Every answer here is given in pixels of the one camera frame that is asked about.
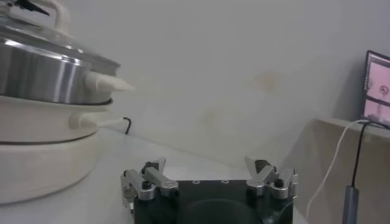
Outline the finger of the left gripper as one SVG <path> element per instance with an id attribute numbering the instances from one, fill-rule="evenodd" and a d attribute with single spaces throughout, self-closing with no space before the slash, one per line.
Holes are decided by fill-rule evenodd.
<path id="1" fill-rule="evenodd" d="M 31 12 L 38 12 L 49 16 L 49 13 L 47 11 L 43 10 L 41 7 L 37 6 L 29 0 L 15 0 L 14 5 L 18 6 L 20 9 L 26 9 Z"/>

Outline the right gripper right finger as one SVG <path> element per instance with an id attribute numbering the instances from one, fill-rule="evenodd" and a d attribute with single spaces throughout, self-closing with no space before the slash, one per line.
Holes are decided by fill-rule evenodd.
<path id="1" fill-rule="evenodd" d="M 257 197 L 265 195 L 276 200 L 290 200 L 297 197 L 298 174 L 295 169 L 277 169 L 263 159 L 244 158 L 251 179 L 246 181 Z"/>

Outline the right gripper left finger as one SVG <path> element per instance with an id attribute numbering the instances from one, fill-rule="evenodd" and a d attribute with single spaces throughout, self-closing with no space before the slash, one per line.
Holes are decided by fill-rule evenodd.
<path id="1" fill-rule="evenodd" d="M 146 161 L 142 169 L 125 170 L 121 175 L 122 203 L 134 213 L 134 201 L 151 202 L 158 194 L 176 199 L 179 196 L 179 182 L 163 174 L 166 164 L 164 157 Z"/>

